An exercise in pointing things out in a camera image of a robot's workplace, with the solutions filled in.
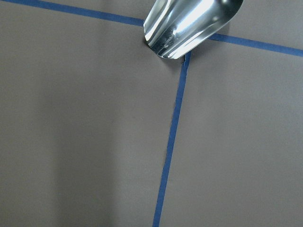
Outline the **metal scoop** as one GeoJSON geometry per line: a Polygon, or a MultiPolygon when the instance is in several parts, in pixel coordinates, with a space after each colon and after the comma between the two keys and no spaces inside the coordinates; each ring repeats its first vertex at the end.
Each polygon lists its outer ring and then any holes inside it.
{"type": "Polygon", "coordinates": [[[242,0],[157,0],[143,24],[149,48],[164,59],[178,59],[222,29],[242,0]]]}

